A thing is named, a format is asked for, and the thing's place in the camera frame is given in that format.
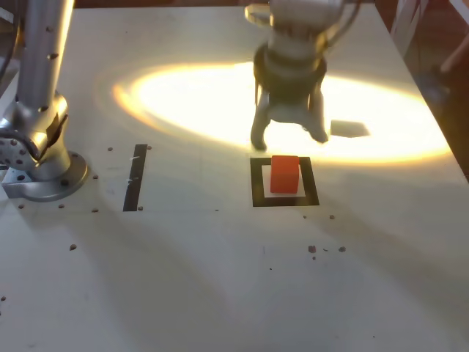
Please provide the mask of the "grey broad gripper jaw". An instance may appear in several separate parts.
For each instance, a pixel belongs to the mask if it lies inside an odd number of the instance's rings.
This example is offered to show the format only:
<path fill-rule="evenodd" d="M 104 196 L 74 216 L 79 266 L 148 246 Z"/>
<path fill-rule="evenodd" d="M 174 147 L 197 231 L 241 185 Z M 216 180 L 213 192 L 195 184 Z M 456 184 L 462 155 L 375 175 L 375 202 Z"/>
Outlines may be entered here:
<path fill-rule="evenodd" d="M 276 122 L 301 126 L 316 142 L 323 144 L 328 141 L 321 91 L 314 92 L 301 102 L 271 105 L 269 118 Z"/>

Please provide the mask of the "grey narrow gripper jaw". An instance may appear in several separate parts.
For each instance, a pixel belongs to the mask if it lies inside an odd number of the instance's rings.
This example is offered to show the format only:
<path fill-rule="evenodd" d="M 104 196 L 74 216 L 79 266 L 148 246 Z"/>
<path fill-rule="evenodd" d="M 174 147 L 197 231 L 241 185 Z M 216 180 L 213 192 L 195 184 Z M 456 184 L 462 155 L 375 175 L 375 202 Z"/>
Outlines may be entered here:
<path fill-rule="evenodd" d="M 270 124 L 268 110 L 269 94 L 267 94 L 266 92 L 262 92 L 260 95 L 259 102 L 256 105 L 254 121 L 251 128 L 251 144 L 255 150 L 267 149 L 264 140 L 264 133 L 267 126 Z"/>

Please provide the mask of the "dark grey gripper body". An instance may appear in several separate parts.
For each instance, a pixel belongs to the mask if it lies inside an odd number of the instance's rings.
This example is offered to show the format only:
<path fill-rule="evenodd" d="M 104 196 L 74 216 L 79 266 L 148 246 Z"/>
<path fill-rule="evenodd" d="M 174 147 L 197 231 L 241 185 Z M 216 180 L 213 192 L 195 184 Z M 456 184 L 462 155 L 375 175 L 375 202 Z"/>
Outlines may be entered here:
<path fill-rule="evenodd" d="M 288 89 L 272 89 L 267 92 L 267 109 L 274 106 L 301 106 L 306 109 L 311 108 L 311 96 L 315 93 L 315 88 L 308 91 L 292 91 Z"/>

